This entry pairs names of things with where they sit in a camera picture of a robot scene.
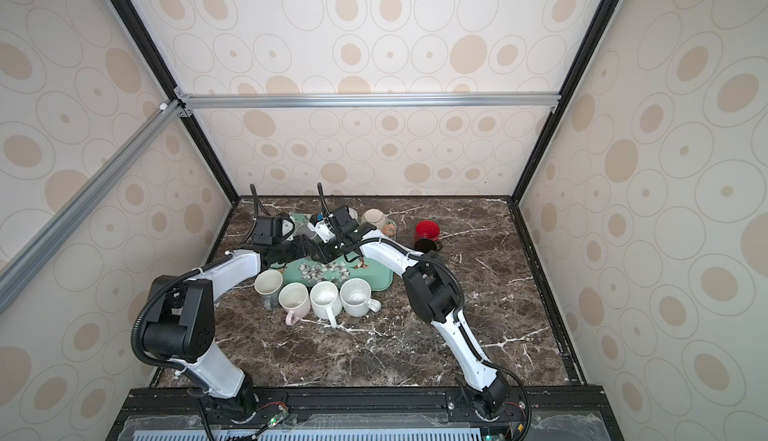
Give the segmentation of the light grey mug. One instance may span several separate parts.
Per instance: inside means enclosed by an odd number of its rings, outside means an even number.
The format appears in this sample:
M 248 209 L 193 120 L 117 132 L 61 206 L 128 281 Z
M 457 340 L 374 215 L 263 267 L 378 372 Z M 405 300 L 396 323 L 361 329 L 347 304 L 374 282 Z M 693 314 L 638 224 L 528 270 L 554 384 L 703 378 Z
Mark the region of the light grey mug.
M 253 287 L 266 310 L 274 310 L 279 306 L 279 293 L 283 283 L 282 272 L 275 269 L 265 270 L 255 277 Z

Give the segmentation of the cream speckled mug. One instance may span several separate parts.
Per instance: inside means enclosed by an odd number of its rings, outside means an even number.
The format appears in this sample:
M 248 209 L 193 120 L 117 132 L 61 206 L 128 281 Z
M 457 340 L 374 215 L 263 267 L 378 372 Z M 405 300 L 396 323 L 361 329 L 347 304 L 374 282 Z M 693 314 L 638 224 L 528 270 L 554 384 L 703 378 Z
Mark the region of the cream speckled mug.
M 381 303 L 372 297 L 369 283 L 361 278 L 352 278 L 344 282 L 340 289 L 340 299 L 344 311 L 352 317 L 363 317 L 370 311 L 378 312 Z

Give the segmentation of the pink mug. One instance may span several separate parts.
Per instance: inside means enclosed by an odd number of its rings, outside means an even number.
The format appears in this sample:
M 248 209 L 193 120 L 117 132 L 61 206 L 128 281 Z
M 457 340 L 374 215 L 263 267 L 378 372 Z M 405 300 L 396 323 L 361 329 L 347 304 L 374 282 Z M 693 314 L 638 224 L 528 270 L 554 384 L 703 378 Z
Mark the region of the pink mug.
M 282 288 L 278 301 L 285 310 L 285 324 L 292 326 L 303 319 L 311 310 L 309 291 L 302 283 L 289 283 Z

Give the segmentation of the white round mug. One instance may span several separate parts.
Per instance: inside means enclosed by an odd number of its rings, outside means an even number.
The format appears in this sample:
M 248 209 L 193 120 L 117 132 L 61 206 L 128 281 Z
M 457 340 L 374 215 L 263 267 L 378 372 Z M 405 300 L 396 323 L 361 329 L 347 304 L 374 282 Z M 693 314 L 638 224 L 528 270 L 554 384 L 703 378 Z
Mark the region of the white round mug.
M 330 322 L 332 328 L 338 327 L 337 317 L 343 310 L 339 289 L 330 281 L 321 281 L 312 287 L 310 301 L 313 313 L 322 320 Z

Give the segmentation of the red mug black handle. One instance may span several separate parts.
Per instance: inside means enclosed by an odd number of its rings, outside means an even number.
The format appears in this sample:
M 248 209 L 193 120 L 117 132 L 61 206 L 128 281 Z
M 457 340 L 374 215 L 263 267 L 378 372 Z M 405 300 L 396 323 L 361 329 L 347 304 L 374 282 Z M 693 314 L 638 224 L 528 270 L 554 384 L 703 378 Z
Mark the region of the red mug black handle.
M 414 241 L 422 239 L 440 243 L 441 227 L 438 223 L 431 220 L 419 221 L 414 227 Z

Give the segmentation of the dark grey mug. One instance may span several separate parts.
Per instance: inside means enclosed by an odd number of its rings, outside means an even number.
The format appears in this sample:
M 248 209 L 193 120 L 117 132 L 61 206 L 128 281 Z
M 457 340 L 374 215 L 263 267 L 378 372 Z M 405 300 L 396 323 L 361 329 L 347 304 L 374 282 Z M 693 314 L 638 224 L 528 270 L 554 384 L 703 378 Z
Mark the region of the dark grey mug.
M 292 219 L 296 225 L 294 236 L 304 235 L 307 236 L 310 240 L 317 237 L 317 234 L 309 227 L 309 218 L 306 215 L 295 213 L 292 216 Z

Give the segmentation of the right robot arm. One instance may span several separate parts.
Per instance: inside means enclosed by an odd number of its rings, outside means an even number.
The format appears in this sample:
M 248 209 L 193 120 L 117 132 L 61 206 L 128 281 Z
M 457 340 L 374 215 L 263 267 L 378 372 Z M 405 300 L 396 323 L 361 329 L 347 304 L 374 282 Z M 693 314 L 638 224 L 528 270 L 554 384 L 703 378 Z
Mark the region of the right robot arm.
M 464 315 L 464 292 L 443 258 L 435 251 L 423 254 L 411 250 L 374 225 L 358 223 L 346 205 L 331 209 L 321 183 L 317 190 L 321 211 L 312 228 L 321 241 L 313 256 L 333 261 L 354 254 L 400 276 L 413 312 L 440 333 L 457 360 L 463 374 L 461 389 L 478 416 L 492 420 L 516 406 L 523 421 L 529 422 L 531 403 L 525 384 L 484 353 Z

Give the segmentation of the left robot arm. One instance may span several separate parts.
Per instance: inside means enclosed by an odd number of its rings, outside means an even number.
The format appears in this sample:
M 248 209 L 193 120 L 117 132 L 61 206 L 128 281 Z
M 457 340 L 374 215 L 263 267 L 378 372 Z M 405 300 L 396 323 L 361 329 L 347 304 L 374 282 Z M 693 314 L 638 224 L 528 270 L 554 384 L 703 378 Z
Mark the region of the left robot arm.
M 215 300 L 267 268 L 314 251 L 307 236 L 295 233 L 288 214 L 270 214 L 256 188 L 250 190 L 253 224 L 238 248 L 185 274 L 156 278 L 131 331 L 137 359 L 177 371 L 198 387 L 205 407 L 224 410 L 239 420 L 256 411 L 257 396 L 249 376 L 214 342 Z

